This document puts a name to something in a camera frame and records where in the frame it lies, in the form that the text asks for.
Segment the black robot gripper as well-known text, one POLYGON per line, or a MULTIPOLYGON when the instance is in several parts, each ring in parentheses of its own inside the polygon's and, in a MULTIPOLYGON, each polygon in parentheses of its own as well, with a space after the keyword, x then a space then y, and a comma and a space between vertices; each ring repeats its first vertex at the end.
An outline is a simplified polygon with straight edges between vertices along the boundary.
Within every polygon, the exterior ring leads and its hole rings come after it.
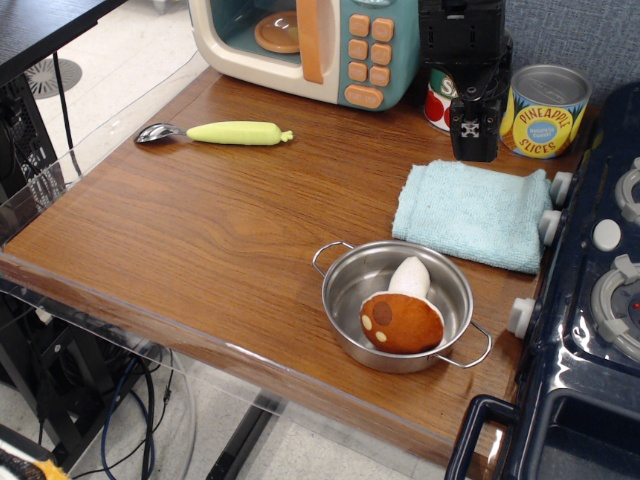
POLYGON ((456 160, 492 162, 498 153, 501 99, 487 98, 510 70, 512 40, 503 1, 418 3, 422 61, 454 82, 450 138, 456 160))

